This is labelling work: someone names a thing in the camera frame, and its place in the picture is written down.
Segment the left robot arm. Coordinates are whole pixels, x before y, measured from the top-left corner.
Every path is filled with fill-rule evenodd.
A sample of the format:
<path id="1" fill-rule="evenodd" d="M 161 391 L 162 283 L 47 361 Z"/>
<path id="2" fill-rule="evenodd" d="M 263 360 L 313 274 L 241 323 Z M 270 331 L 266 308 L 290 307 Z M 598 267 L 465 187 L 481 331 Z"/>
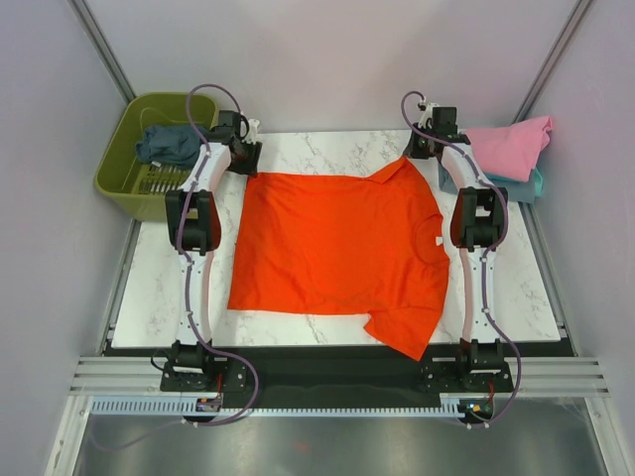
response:
<path id="1" fill-rule="evenodd" d="M 222 110 L 217 124 L 203 136 L 198 157 L 184 183 L 165 196 L 170 243 L 179 255 L 183 306 L 177 337 L 164 365 L 163 376 L 184 379 L 206 390 L 217 379 L 217 366 L 207 352 L 211 344 L 208 317 L 209 278 L 214 252 L 221 242 L 215 191 L 227 171 L 253 176 L 262 149 L 257 122 L 242 113 Z"/>

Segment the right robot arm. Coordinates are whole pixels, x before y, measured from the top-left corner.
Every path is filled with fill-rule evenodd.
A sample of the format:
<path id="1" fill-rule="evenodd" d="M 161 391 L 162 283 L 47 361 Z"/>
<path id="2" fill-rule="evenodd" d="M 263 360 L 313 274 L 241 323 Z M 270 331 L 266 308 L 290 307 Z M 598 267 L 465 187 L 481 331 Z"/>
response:
<path id="1" fill-rule="evenodd" d="M 422 117 L 411 125 L 405 153 L 411 159 L 436 158 L 457 191 L 449 237 L 462 265 L 465 311 L 453 373 L 462 388 L 473 391 L 505 372 L 491 294 L 496 248 L 508 228 L 507 194 L 473 157 L 469 139 L 458 131 L 454 107 L 421 99 L 418 108 Z"/>

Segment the orange t shirt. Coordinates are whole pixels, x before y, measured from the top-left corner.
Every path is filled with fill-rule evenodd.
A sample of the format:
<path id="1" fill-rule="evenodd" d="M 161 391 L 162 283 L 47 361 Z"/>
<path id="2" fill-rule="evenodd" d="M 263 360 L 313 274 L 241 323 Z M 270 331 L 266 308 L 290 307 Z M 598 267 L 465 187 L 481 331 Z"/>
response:
<path id="1" fill-rule="evenodd" d="M 405 158 L 366 178 L 262 173 L 246 185 L 228 306 L 364 314 L 370 336 L 418 360 L 445 306 L 443 221 Z"/>

